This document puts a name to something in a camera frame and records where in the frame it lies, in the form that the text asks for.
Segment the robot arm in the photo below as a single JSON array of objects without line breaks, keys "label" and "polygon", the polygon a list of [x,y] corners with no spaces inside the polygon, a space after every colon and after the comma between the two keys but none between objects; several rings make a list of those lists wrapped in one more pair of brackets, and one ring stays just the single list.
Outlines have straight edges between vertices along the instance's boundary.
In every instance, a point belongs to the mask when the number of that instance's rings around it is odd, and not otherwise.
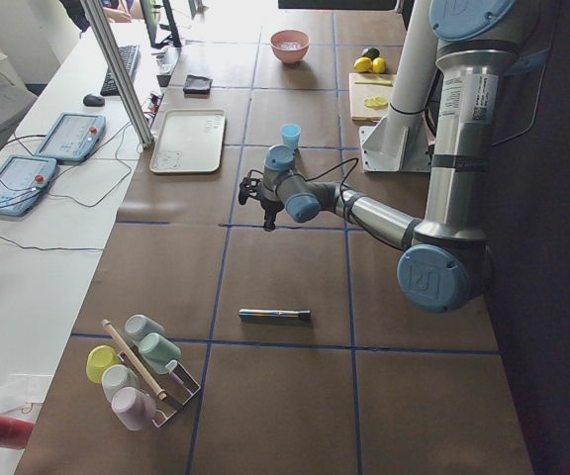
[{"label": "robot arm", "polygon": [[257,199],[263,226],[287,213],[305,223],[322,211],[362,227],[401,255],[405,296],[430,312],[458,309],[489,281],[480,196],[489,168],[500,80],[517,62],[539,17],[536,1],[418,1],[407,28],[386,116],[362,141],[369,171],[399,171],[411,133],[421,129],[433,87],[441,90],[429,170],[426,212],[415,218],[352,190],[315,182],[296,168],[295,152],[271,147],[262,175],[246,177],[239,198]]}]

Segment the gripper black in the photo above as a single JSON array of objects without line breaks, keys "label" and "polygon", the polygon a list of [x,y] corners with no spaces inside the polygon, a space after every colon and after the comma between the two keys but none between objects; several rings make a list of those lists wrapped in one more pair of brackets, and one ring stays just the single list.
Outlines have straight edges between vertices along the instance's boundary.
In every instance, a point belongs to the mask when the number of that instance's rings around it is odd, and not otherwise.
[{"label": "gripper black", "polygon": [[264,223],[265,229],[275,229],[275,216],[282,211],[282,202],[279,199],[272,200],[266,196],[259,198],[261,208],[264,210]]}]

